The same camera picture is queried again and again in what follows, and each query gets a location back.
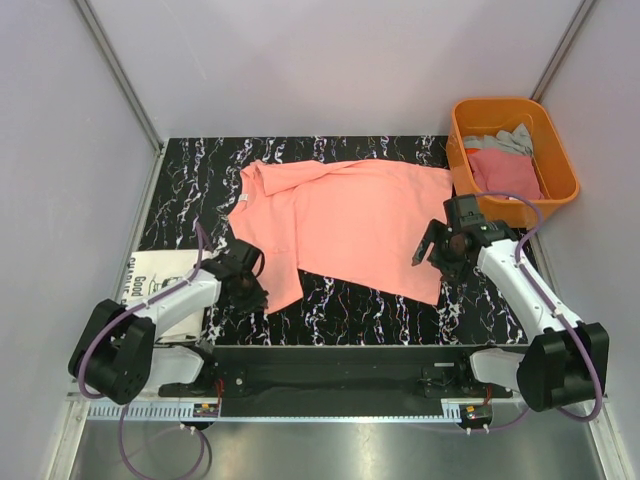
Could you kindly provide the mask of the salmon pink t-shirt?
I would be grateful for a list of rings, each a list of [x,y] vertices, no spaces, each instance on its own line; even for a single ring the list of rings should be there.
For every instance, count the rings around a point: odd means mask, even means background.
[[[299,271],[437,304],[440,272],[412,257],[429,222],[445,218],[448,170],[380,159],[255,161],[241,181],[228,220],[265,255],[268,312],[302,298]]]

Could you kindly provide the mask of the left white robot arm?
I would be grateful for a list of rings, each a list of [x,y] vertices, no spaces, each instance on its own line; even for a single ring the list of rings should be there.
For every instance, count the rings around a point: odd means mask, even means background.
[[[217,304],[239,313],[264,310],[268,292],[258,281],[264,266],[259,248],[234,240],[213,258],[199,252],[185,276],[150,297],[129,306],[111,299],[98,303],[68,362],[81,394],[118,405],[169,384],[182,384],[196,396],[208,394],[216,372],[205,365],[206,355],[191,346],[158,348],[156,342],[189,315]]]

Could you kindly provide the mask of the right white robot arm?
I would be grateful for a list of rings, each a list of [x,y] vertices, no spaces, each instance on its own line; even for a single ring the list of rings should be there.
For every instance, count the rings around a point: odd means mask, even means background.
[[[472,397],[493,384],[519,393],[535,412],[556,409],[573,420],[595,420],[606,386],[606,329],[584,322],[559,299],[524,253],[531,236],[518,237],[505,221],[488,220],[478,199],[446,200],[446,219],[429,222],[412,263],[428,261],[447,282],[479,270],[516,315],[528,348],[523,354],[498,347],[473,353],[454,371],[455,387]]]

